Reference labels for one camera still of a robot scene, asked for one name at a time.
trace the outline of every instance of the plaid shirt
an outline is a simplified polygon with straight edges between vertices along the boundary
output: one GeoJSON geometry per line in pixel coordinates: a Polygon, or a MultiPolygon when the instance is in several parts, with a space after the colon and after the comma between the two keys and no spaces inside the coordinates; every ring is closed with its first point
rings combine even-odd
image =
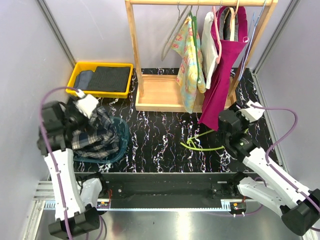
{"type": "Polygon", "coordinates": [[[103,159],[119,150],[119,136],[104,106],[93,111],[88,123],[96,128],[95,132],[76,130],[72,133],[75,155],[103,159]]]}

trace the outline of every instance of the black marble surface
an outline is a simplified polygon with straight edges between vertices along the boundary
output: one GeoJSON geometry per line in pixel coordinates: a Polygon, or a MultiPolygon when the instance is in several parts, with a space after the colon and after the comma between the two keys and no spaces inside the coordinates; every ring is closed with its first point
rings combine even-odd
{"type": "MultiPolygon", "coordinates": [[[[145,68],[144,74],[176,75],[178,68],[145,68]]],[[[183,147],[188,138],[209,129],[198,124],[201,113],[147,112],[136,111],[135,100],[138,82],[132,77],[128,98],[103,98],[110,115],[126,120],[130,128],[129,143],[123,158],[112,164],[75,162],[75,172],[130,172],[130,173],[206,173],[206,172],[248,172],[242,163],[233,159],[225,149],[217,151],[193,151],[183,147]]],[[[249,99],[259,101],[258,93],[249,69],[236,89],[237,100],[242,103],[249,99]]],[[[271,137],[264,117],[249,128],[248,133],[267,150],[271,137]]],[[[197,148],[220,147],[216,133],[200,136],[194,141],[197,148]]],[[[275,153],[270,156],[277,161],[275,153]]]]}

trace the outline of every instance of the magenta apron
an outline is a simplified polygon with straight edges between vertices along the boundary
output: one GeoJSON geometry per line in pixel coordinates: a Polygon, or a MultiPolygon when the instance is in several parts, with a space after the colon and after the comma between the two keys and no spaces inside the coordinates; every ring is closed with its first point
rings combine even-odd
{"type": "MultiPolygon", "coordinates": [[[[243,6],[239,7],[235,17],[234,41],[224,40],[224,31],[226,31],[224,19],[227,11],[228,7],[226,6],[218,10],[217,25],[222,45],[221,60],[212,75],[211,87],[204,94],[202,115],[199,120],[199,123],[203,123],[213,130],[218,130],[218,116],[225,108],[230,86],[231,68],[248,42],[248,22],[246,9],[243,6]]],[[[218,50],[219,46],[214,24],[211,27],[211,35],[218,50]]]]}

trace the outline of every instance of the table surface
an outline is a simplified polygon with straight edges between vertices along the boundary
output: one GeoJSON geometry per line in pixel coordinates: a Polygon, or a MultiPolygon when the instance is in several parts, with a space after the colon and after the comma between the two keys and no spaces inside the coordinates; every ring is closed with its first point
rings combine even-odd
{"type": "MultiPolygon", "coordinates": [[[[248,212],[258,203],[247,202],[248,212]]],[[[228,216],[229,213],[218,213],[228,216]]],[[[48,224],[55,211],[44,211],[37,240],[55,240],[48,224]]],[[[207,212],[113,212],[102,215],[107,225],[107,240],[301,240],[282,223],[281,218],[266,207],[245,217],[219,217],[207,212]]],[[[100,230],[89,234],[97,239],[100,230]]],[[[85,235],[74,240],[85,240],[85,235]]]]}
{"type": "MultiPolygon", "coordinates": [[[[144,74],[176,75],[178,68],[146,68],[144,74]]],[[[183,147],[188,138],[209,130],[198,124],[201,113],[136,111],[135,100],[138,89],[134,71],[128,98],[104,98],[109,114],[126,120],[130,137],[123,158],[113,164],[75,162],[75,172],[129,172],[129,173],[207,173],[250,171],[232,159],[226,150],[192,151],[183,147]]],[[[258,101],[258,93],[247,69],[236,89],[237,100],[242,104],[248,100],[258,101]]],[[[271,145],[271,137],[265,118],[249,128],[249,134],[265,150],[271,145]]],[[[197,148],[220,147],[216,133],[211,132],[195,141],[197,148]]],[[[273,160],[277,161],[274,152],[273,160]]]]}

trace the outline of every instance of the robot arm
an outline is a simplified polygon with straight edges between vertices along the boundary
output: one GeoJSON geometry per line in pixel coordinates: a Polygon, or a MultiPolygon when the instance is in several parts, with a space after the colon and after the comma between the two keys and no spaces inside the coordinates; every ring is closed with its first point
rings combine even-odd
{"type": "Polygon", "coordinates": [[[37,142],[51,175],[56,201],[55,222],[49,225],[49,232],[60,239],[68,239],[65,221],[68,221],[70,232],[74,237],[100,227],[99,214],[96,209],[97,200],[99,195],[104,195],[108,189],[106,181],[98,172],[83,179],[81,195],[77,188],[73,166],[72,133],[74,130],[89,127],[89,119],[98,104],[98,100],[92,95],[85,95],[79,91],[78,96],[80,99],[77,101],[71,101],[70,104],[64,105],[65,111],[62,110],[61,103],[57,101],[49,102],[42,107],[43,125],[59,172],[56,172],[54,161],[48,154],[41,133],[39,133],[37,142]],[[65,219],[61,187],[64,192],[68,219],[65,219]]]}
{"type": "Polygon", "coordinates": [[[246,104],[247,108],[235,103],[222,111],[219,115],[218,133],[230,155],[261,176],[269,187],[254,181],[242,172],[239,172],[229,184],[232,185],[231,189],[237,190],[241,195],[271,209],[292,232],[302,236],[319,220],[320,214],[301,192],[319,204],[320,190],[310,191],[272,159],[268,158],[267,162],[265,151],[245,133],[245,129],[255,124],[264,112],[252,107],[252,104],[261,106],[257,102],[249,101],[246,104]]]}

